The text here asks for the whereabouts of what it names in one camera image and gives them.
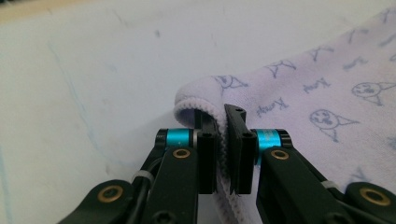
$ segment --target white cable tie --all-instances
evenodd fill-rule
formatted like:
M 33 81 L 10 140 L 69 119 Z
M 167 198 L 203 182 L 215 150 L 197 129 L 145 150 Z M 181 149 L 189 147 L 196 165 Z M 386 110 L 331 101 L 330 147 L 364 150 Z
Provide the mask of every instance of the white cable tie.
M 324 187 L 325 189 L 338 189 L 337 184 L 335 184 L 335 183 L 332 182 L 331 180 L 322 181 L 321 184 L 323 185 L 323 187 Z
M 134 176 L 132 176 L 132 182 L 134 182 L 134 179 L 137 178 L 138 176 L 147 178 L 151 186 L 154 184 L 154 176 L 149 171 L 145 171 L 145 170 L 137 171 L 136 173 L 134 173 Z

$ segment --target brass screw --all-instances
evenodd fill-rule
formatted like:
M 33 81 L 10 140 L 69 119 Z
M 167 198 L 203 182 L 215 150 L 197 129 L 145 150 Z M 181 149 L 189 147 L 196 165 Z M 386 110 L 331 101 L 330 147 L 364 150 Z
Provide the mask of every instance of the brass screw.
M 98 194 L 101 203 L 112 203 L 122 195 L 123 189 L 118 185 L 107 186 Z
M 289 158 L 289 154 L 287 152 L 279 149 L 271 151 L 271 155 L 277 158 L 278 160 L 282 160 L 282 161 L 285 161 Z
M 187 149 L 181 148 L 181 149 L 176 149 L 173 152 L 174 157 L 178 159 L 186 159 L 190 156 L 190 152 Z
M 361 188 L 360 193 L 361 197 L 363 197 L 370 203 L 374 203 L 380 206 L 390 205 L 390 198 L 381 191 L 369 188 Z

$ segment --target cartoon seal face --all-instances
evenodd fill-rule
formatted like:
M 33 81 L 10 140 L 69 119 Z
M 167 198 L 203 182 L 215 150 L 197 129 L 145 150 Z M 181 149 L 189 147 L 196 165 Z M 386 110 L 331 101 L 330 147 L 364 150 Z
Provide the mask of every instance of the cartoon seal face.
M 320 129 L 333 129 L 339 124 L 337 116 L 329 110 L 324 109 L 315 111 L 309 119 Z
M 377 83 L 364 82 L 356 85 L 352 89 L 352 93 L 356 96 L 367 98 L 377 96 L 381 92 L 382 88 Z
M 359 123 L 356 120 L 346 119 L 325 109 L 319 109 L 312 113 L 309 120 L 336 143 L 338 142 L 336 129 L 339 126 Z

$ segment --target towel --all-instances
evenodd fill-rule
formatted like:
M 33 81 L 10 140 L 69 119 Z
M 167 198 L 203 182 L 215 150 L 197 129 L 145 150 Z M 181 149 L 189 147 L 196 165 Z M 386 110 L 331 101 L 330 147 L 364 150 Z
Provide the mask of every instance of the towel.
M 174 113 L 193 127 L 193 110 L 219 125 L 218 192 L 223 223 L 261 223 L 250 195 L 230 194 L 224 104 L 247 111 L 249 129 L 285 129 L 294 146 L 341 191 L 364 181 L 396 192 L 396 7 L 334 41 L 241 75 L 183 86 Z

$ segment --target black linkage arm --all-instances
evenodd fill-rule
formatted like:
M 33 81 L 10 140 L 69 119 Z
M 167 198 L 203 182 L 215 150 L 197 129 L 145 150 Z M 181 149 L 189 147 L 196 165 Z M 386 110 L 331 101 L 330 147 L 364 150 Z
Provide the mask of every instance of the black linkage arm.
M 396 223 L 392 192 L 359 182 L 343 194 L 293 147 L 285 130 L 250 130 L 243 108 L 225 105 L 225 111 L 230 192 L 251 193 L 254 165 L 260 165 L 256 205 L 263 223 Z M 132 184 L 99 184 L 60 223 L 196 223 L 198 194 L 216 191 L 219 130 L 199 110 L 194 121 L 194 129 L 160 129 Z

